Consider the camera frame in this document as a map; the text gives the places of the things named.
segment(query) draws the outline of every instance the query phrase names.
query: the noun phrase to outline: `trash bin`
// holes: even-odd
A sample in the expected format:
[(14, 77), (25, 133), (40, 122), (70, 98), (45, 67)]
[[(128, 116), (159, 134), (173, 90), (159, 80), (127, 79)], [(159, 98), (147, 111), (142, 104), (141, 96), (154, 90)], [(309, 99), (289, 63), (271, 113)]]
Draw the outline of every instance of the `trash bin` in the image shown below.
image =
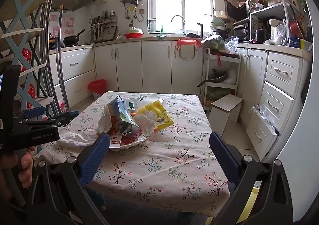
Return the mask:
[(94, 100), (96, 100), (106, 92), (106, 81), (104, 79), (94, 80), (87, 86), (87, 89), (93, 92)]

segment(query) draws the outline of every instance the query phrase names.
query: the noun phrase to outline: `metal screw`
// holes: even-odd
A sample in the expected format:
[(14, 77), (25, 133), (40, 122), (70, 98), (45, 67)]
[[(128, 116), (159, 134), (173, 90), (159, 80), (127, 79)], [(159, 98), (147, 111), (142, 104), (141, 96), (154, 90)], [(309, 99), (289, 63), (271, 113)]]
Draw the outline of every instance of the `metal screw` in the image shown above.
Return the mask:
[(249, 155), (245, 155), (244, 156), (244, 160), (247, 161), (247, 162), (251, 162), (253, 160), (253, 158)]
[(76, 157), (71, 156), (71, 157), (69, 157), (66, 161), (69, 162), (69, 163), (74, 163), (76, 160), (77, 160)]
[(281, 166), (281, 161), (279, 159), (275, 159), (274, 163), (277, 165), (277, 166)]
[(40, 161), (38, 164), (39, 167), (44, 167), (45, 166), (45, 161)]

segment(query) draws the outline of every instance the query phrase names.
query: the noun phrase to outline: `red bowl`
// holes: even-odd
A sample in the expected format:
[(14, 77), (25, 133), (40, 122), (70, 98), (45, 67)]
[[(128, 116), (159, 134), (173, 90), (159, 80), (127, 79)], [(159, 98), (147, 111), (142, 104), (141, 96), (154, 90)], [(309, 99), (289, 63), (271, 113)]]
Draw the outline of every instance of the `red bowl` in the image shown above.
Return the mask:
[(130, 38), (141, 38), (142, 35), (143, 35), (143, 33), (126, 33), (125, 37), (127, 39), (130, 39)]

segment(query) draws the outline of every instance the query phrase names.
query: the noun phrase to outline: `white stool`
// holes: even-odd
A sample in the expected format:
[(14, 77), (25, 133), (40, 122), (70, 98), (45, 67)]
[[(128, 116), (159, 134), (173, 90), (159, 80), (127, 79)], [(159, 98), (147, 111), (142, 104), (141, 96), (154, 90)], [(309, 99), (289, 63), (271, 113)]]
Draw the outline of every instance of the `white stool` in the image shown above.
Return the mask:
[(209, 124), (213, 132), (217, 132), (222, 136), (228, 119), (237, 122), (241, 102), (242, 98), (229, 94), (212, 103)]

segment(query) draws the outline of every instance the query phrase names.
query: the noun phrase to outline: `tablecloth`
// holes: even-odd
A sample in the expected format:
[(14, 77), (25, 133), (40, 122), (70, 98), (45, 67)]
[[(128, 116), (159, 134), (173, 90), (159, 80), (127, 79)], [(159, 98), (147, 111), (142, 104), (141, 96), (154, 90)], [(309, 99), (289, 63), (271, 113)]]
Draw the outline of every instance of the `tablecloth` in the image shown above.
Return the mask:
[[(141, 93), (107, 92), (61, 132), (95, 130), (103, 107), (117, 95), (138, 98)], [(125, 201), (215, 217), (229, 198), (226, 177), (209, 147), (212, 132), (197, 96), (159, 94), (174, 125), (127, 150), (108, 151), (90, 188)], [(41, 155), (51, 163), (77, 156), (82, 148), (51, 142)]]

